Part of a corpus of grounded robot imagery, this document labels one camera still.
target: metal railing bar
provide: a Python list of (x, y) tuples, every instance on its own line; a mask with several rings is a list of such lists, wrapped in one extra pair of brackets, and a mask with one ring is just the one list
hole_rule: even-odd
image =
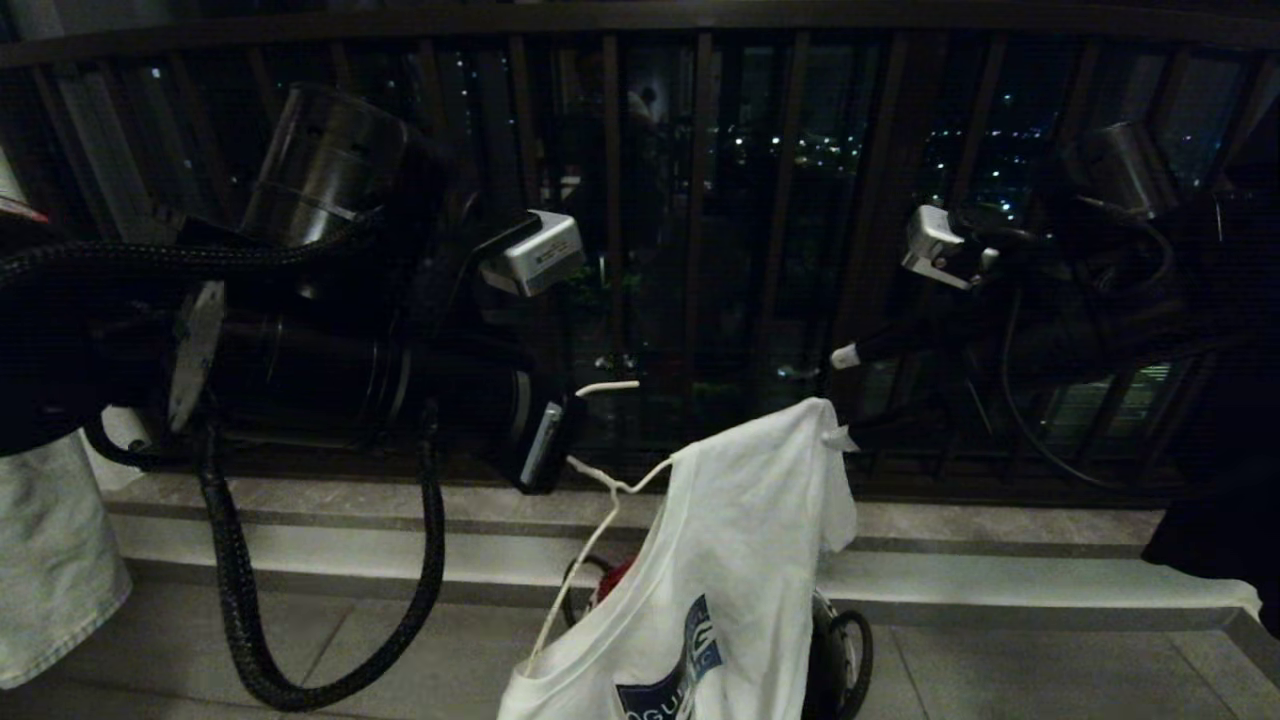
[(205, 108), (204, 97), (201, 97), (196, 83), (192, 82), (191, 72), (187, 69), (187, 61), (182, 54), (170, 53), (168, 59), (174, 82), (178, 85), (178, 95), (182, 99), (183, 109), (187, 111), (187, 119), (191, 120), (191, 127), (196, 133), (197, 151), (204, 160), (205, 170), (209, 172), (209, 183), (214, 186), (214, 197), (218, 199), (224, 220), (232, 225), (239, 224), (239, 204), (232, 192), (230, 173), (227, 170), (227, 163), (223, 160), (221, 149), (218, 143), (218, 133), (214, 132), (214, 124), (209, 119), (209, 110)]

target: red object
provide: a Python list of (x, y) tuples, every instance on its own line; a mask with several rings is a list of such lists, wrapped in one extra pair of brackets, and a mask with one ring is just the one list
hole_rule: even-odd
[(618, 587), (618, 583), (622, 582), (622, 577), (627, 574), (627, 570), (631, 569), (631, 565), (635, 561), (636, 559), (632, 557), (631, 560), (627, 560), (622, 565), (618, 565), (617, 568), (609, 570), (608, 573), (604, 574), (603, 578), (600, 578), (600, 584), (596, 585), (595, 588), (596, 603), (603, 602), (604, 598), (609, 597), (609, 593), (613, 592), (613, 588)]

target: black cable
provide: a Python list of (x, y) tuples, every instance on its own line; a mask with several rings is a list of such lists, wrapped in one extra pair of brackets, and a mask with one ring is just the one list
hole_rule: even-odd
[(1130, 297), (1134, 295), (1142, 295), (1143, 292), (1147, 292), (1148, 290), (1160, 284), (1165, 278), (1170, 275), (1170, 273), (1174, 272), (1174, 245), (1169, 242), (1169, 238), (1165, 237), (1165, 233), (1157, 231), (1155, 227), (1152, 227), (1151, 223), (1138, 223), (1137, 227), (1143, 232), (1146, 232), (1148, 236), (1151, 236), (1152, 240), (1155, 240), (1156, 243), (1160, 246), (1160, 266), (1156, 268), (1156, 272), (1153, 272), (1148, 278), (1146, 278), (1139, 283), (1120, 290), (1108, 291), (1106, 293), (1107, 297)]
[(191, 462), (191, 457), (134, 452), (115, 445), (106, 434), (106, 428), (102, 427), (101, 414), (84, 424), (84, 437), (88, 439), (90, 447), (102, 457), (119, 465), (137, 468), (142, 471), (156, 470), (159, 468), (189, 466), (187, 464)]
[(444, 579), (444, 502), (440, 497), (433, 447), (434, 415), (428, 420), (419, 446), (417, 471), (417, 480), (422, 487), (426, 551), (422, 555), (422, 574), (419, 577), (413, 598), (396, 630), (365, 662), (346, 676), (316, 688), (293, 684), (280, 673), (275, 659), (271, 657), (259, 614), (253, 566), (250, 562), (236, 502), (220, 465), (218, 427), (210, 421), (205, 428), (198, 475), (214, 536), (223, 625), (241, 682), (250, 694), (264, 703), (285, 712), (303, 712), (333, 705), (360, 692), (399, 659), (426, 623)]
[(1143, 293), (1156, 287), (1156, 284), (1158, 284), (1161, 281), (1169, 277), (1170, 273), (1174, 272), (1174, 245), (1169, 242), (1169, 238), (1165, 237), (1165, 233), (1156, 229), (1146, 219), (1135, 215), (1133, 211), (1125, 208), (1116, 205), (1115, 202), (1107, 202), (1105, 200), (1098, 200), (1097, 197), (1087, 197), (1084, 195), (1076, 195), (1075, 197), (1076, 200), (1084, 202), (1085, 205), (1102, 210), (1107, 217), (1111, 218), (1112, 222), (1120, 225), (1140, 229), (1142, 232), (1147, 233), (1152, 240), (1155, 240), (1156, 245), (1160, 246), (1160, 266), (1156, 268), (1156, 272), (1153, 272), (1151, 277), (1130, 287), (1121, 288), (1115, 292), (1107, 292), (1107, 297), (1128, 297)]
[(351, 224), (300, 247), (253, 250), (120, 242), (63, 242), (31, 247), (0, 258), (0, 293), (47, 273), (87, 273), (95, 278), (118, 274), (164, 273), (172, 279), (260, 277), (294, 270), (340, 254), (358, 251), (383, 219), (381, 208)]
[(845, 693), (845, 700), (840, 703), (840, 710), (836, 712), (838, 720), (852, 720), (863, 708), (863, 703), (867, 702), (867, 692), (872, 687), (872, 667), (876, 660), (876, 644), (872, 642), (872, 624), (867, 621), (867, 618), (861, 612), (846, 610), (836, 615), (827, 632), (836, 633), (850, 623), (858, 625), (858, 632), (863, 635), (863, 653), (858, 657), (858, 678), (854, 680), (854, 687), (849, 688)]
[(1021, 306), (1023, 306), (1023, 288), (1018, 287), (1014, 291), (1014, 301), (1009, 311), (1009, 324), (1005, 327), (1005, 341), (1001, 343), (1000, 347), (1001, 397), (1005, 401), (1005, 407), (1009, 410), (1010, 418), (1012, 418), (1014, 420), (1014, 427), (1018, 428), (1021, 436), (1027, 439), (1028, 445), (1030, 445), (1032, 448), (1037, 454), (1039, 454), (1039, 456), (1043, 457), (1053, 469), (1056, 469), (1057, 471), (1062, 473), (1069, 478), (1080, 480), (1087, 486), (1092, 486), (1106, 492), (1116, 495), (1126, 495), (1130, 497), (1148, 497), (1158, 500), (1201, 500), (1204, 497), (1222, 495), (1226, 492), (1240, 489), (1243, 487), (1252, 486), (1257, 482), (1261, 482), (1266, 477), (1266, 475), (1245, 474), (1242, 475), (1240, 479), (1235, 482), (1224, 483), (1216, 487), (1194, 488), (1179, 492), (1179, 491), (1169, 491), (1160, 488), (1139, 488), (1139, 487), (1111, 483), (1101, 480), (1098, 478), (1094, 478), (1093, 475), (1078, 470), (1076, 468), (1073, 468), (1065, 460), (1055, 455), (1053, 451), (1051, 451), (1039, 439), (1039, 437), (1037, 437), (1037, 434), (1027, 425), (1027, 420), (1023, 418), (1021, 411), (1018, 409), (1018, 402), (1014, 400), (1014, 391), (1009, 382), (1009, 356), (1011, 354), (1011, 348), (1014, 345), (1014, 332), (1018, 328), (1018, 315), (1021, 311)]

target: balcony railing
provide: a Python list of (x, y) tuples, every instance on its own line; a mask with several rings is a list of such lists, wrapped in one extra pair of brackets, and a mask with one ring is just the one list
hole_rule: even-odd
[[(579, 217), (591, 266), (527, 316), (513, 307), (515, 324), (577, 382), (645, 374), (641, 396), (600, 404), (589, 441), (643, 465), (805, 395), (854, 414), (909, 398), (919, 357), (817, 370), (928, 302), (896, 270), (920, 201), (978, 197), (1034, 225), (1030, 158), (1119, 119), (1148, 123), (1188, 190), (1215, 183), (1277, 90), (1280, 12), (1240, 8), (442, 4), (209, 20), (0, 45), (0, 146), (56, 222), (136, 240), (152, 204), (236, 224), (291, 82), (364, 95), (463, 149), (492, 202)], [(1027, 413), (1075, 461), (1143, 482), (1170, 471), (1210, 372), (1129, 368), (1028, 397)], [(1125, 502), (1051, 478), (1028, 450), (955, 433), (854, 469), (874, 497)]]

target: white t-shirt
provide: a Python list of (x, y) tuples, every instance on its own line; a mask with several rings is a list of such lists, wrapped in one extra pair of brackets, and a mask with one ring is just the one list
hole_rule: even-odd
[(854, 539), (845, 450), (809, 398), (675, 454), (635, 565), (516, 667), (498, 719), (799, 719), (818, 553)]

